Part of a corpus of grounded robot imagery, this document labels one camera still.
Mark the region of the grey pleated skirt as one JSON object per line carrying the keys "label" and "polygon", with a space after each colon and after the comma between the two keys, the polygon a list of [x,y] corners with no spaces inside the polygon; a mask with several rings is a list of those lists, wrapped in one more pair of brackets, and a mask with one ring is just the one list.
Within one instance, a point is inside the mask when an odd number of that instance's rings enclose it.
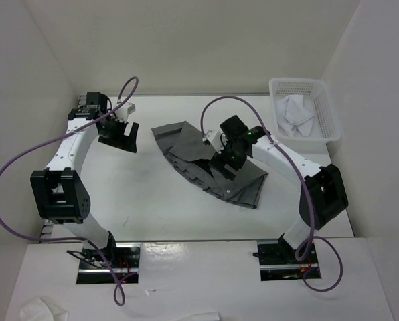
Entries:
{"label": "grey pleated skirt", "polygon": [[266,171],[248,160],[231,181],[210,167],[215,150],[203,144],[201,132],[190,123],[166,124],[151,131],[163,156],[190,183],[227,203],[258,207]]}

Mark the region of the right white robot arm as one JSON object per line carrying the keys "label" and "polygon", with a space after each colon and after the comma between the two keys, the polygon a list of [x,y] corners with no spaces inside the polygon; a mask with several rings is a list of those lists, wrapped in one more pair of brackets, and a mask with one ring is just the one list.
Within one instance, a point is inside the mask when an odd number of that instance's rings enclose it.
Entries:
{"label": "right white robot arm", "polygon": [[263,125],[248,128],[233,116],[221,123],[219,130],[204,132],[202,141],[215,150],[210,166],[227,179],[235,179],[252,158],[298,186],[298,217],[278,241],[279,257],[287,263],[303,261],[311,251],[315,232],[349,205],[337,166],[323,166],[301,156],[273,138]]}

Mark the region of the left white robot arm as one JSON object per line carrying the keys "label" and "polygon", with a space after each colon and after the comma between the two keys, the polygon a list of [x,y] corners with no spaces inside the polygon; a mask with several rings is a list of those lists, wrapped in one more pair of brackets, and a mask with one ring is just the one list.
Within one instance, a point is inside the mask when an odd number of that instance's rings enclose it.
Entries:
{"label": "left white robot arm", "polygon": [[32,172],[31,187],[39,215],[62,225],[84,244],[82,259],[93,266],[113,266],[118,249],[111,232],[103,228],[91,213],[92,201],[80,178],[82,166],[94,140],[127,152],[137,151],[139,125],[134,123],[125,134],[132,103],[116,112],[108,108],[108,96],[89,92],[79,98],[68,115],[67,134],[45,169]]}

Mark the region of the white cloth in basket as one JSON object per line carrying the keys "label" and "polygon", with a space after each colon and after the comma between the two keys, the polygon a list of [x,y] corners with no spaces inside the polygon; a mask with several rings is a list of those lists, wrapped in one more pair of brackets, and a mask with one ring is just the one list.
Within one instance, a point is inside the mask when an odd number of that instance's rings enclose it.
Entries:
{"label": "white cloth in basket", "polygon": [[278,132],[283,138],[320,138],[318,115],[312,101],[304,95],[291,94],[274,101]]}

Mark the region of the white plastic basket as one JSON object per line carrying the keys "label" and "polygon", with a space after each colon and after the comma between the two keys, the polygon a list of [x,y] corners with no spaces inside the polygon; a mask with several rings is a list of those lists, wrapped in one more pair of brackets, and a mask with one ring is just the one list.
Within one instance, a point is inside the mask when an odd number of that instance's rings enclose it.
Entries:
{"label": "white plastic basket", "polygon": [[[273,78],[269,81],[270,104],[272,114],[272,125],[270,131],[272,135],[288,144],[290,141],[307,144],[307,143],[327,143],[337,141],[341,138],[341,131],[337,121],[337,115],[334,105],[331,101],[331,96],[327,92],[326,85],[321,80],[314,80],[310,78]],[[320,138],[316,139],[295,139],[283,138],[278,132],[276,123],[276,114],[274,109],[274,101],[291,95],[300,94],[307,96],[311,101],[314,111],[318,115],[318,129]]]}

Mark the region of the crumpled white tissue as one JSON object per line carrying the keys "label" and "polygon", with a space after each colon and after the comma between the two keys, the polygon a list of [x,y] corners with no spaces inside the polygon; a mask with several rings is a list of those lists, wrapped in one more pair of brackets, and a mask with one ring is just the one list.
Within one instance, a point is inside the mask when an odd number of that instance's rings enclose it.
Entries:
{"label": "crumpled white tissue", "polygon": [[34,298],[19,312],[23,321],[67,321],[69,312],[45,298]]}

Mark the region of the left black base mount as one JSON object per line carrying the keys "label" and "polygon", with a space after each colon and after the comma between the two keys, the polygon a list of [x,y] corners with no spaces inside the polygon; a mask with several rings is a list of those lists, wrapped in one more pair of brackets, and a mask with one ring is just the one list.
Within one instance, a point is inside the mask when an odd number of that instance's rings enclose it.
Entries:
{"label": "left black base mount", "polygon": [[[114,278],[97,251],[82,249],[67,250],[66,253],[79,261],[77,284],[114,284]],[[116,278],[123,284],[139,282],[140,245],[116,247],[108,258]]]}

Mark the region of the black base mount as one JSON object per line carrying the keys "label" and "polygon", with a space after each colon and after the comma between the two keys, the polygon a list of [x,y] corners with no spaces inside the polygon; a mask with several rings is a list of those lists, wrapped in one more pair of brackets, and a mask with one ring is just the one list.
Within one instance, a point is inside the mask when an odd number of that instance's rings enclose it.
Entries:
{"label": "black base mount", "polygon": [[288,246],[283,248],[277,239],[257,242],[257,250],[252,254],[258,260],[262,281],[301,280],[307,272],[307,279],[320,279],[321,272],[315,246],[309,256],[299,262],[295,251]]}
{"label": "black base mount", "polygon": [[[79,261],[77,284],[114,284],[114,278],[97,251],[82,249],[67,250],[66,253]],[[140,245],[116,247],[108,258],[116,278],[123,284],[139,282]]]}

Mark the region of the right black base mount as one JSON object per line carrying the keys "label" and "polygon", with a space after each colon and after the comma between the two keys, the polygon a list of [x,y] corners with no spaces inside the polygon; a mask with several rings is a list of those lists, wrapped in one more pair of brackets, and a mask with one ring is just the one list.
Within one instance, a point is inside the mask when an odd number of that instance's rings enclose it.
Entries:
{"label": "right black base mount", "polygon": [[252,254],[258,260],[262,281],[301,280],[307,272],[307,279],[320,279],[321,272],[315,246],[309,256],[299,262],[295,251],[288,246],[283,248],[277,239],[257,242],[257,250]]}

